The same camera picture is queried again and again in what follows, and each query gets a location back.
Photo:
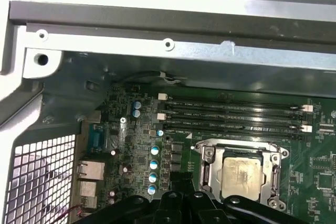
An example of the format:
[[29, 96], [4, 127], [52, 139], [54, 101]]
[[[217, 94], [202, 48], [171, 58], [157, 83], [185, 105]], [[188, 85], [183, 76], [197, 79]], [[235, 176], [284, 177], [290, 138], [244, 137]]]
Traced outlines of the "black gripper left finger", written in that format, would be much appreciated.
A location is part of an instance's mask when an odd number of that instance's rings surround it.
[[134, 195], [106, 206], [87, 217], [84, 223], [184, 223], [183, 183], [185, 173], [170, 173], [170, 190], [152, 200]]

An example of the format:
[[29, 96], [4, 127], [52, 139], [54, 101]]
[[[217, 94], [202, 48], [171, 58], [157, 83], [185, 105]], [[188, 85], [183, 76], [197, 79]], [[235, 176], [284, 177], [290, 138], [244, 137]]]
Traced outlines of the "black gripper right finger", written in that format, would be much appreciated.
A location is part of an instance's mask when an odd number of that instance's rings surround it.
[[196, 191], [193, 174], [184, 173], [184, 223], [307, 223], [243, 196], [233, 195], [219, 203]]

